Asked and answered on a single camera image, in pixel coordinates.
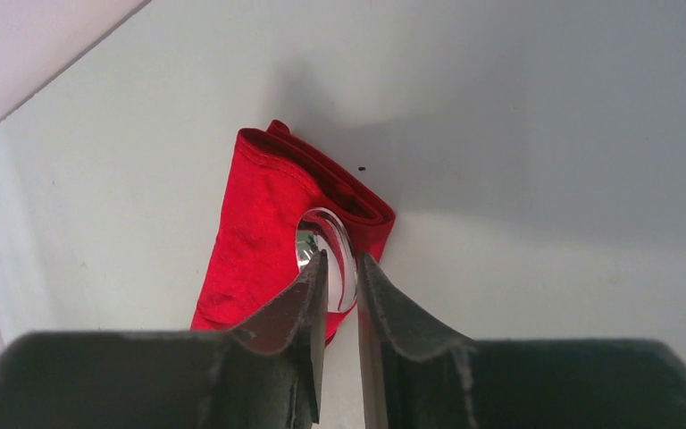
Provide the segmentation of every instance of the folded red fabric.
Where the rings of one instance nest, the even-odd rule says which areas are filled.
[[[340,218],[355,257],[368,252],[380,260],[393,209],[284,123],[240,130],[191,329],[229,329],[288,287],[298,275],[296,227],[314,207]],[[329,313],[328,341],[345,316]]]

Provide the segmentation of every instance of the metal spoon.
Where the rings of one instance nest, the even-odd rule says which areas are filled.
[[[323,249],[328,255],[327,311],[345,313],[356,303],[356,261],[351,252],[351,241],[334,213],[316,207],[301,216],[296,228],[298,269]]]

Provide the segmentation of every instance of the red cloth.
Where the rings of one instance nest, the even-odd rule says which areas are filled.
[[[280,121],[240,130],[191,329],[229,329],[288,287],[298,275],[296,227],[314,207],[338,215],[355,257],[380,260],[396,220],[383,200]],[[328,314],[328,341],[345,316]]]

